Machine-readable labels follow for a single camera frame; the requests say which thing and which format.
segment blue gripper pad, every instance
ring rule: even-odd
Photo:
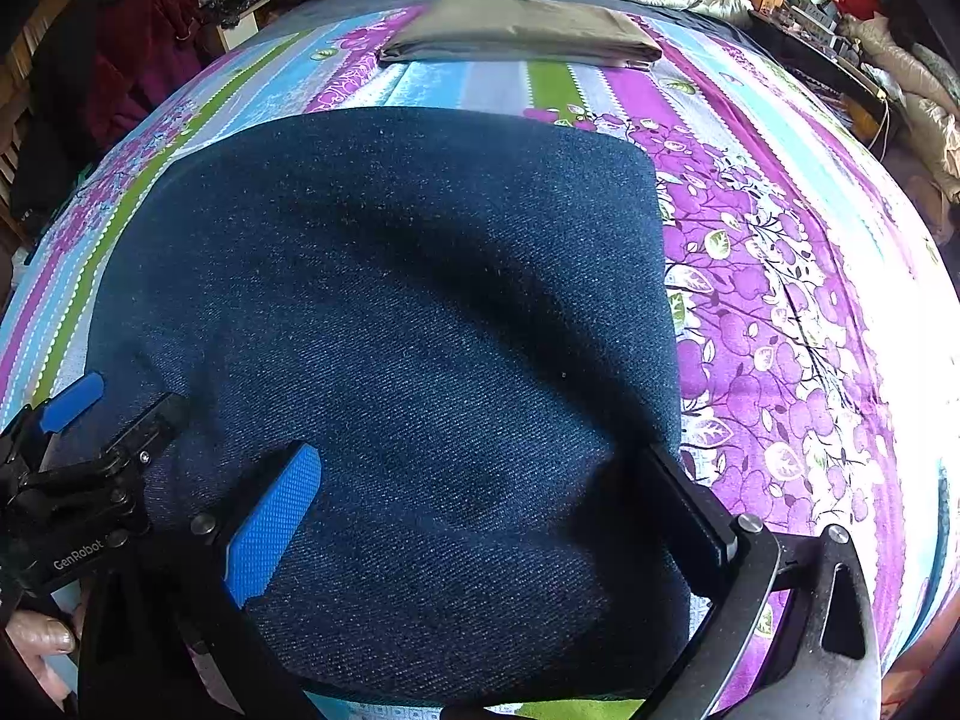
[[[224,580],[234,602],[263,595],[306,509],[320,490],[320,455],[303,443],[227,546]]]
[[[104,377],[91,370],[43,404],[40,429],[45,433],[61,432],[103,396]]]

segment bedside table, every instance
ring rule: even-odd
[[[880,159],[884,137],[883,120],[889,116],[886,141],[893,141],[904,120],[893,105],[888,104],[886,92],[843,57],[830,56],[820,47],[806,42],[800,35],[787,32],[769,16],[751,11],[750,36],[787,68],[819,81],[824,86],[840,92],[863,108],[881,125],[880,138],[871,148],[871,153]]]

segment human hand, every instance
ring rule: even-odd
[[[43,656],[73,652],[76,642],[70,629],[45,614],[16,610],[7,624],[7,635],[46,694],[62,707],[70,689]]]

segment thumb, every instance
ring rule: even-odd
[[[57,655],[73,652],[75,641],[64,623],[35,611],[16,610],[7,624],[13,646],[27,655]]]

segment folded brown cloth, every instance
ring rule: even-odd
[[[381,62],[549,59],[642,70],[660,58],[623,13],[551,0],[438,0],[380,50]]]

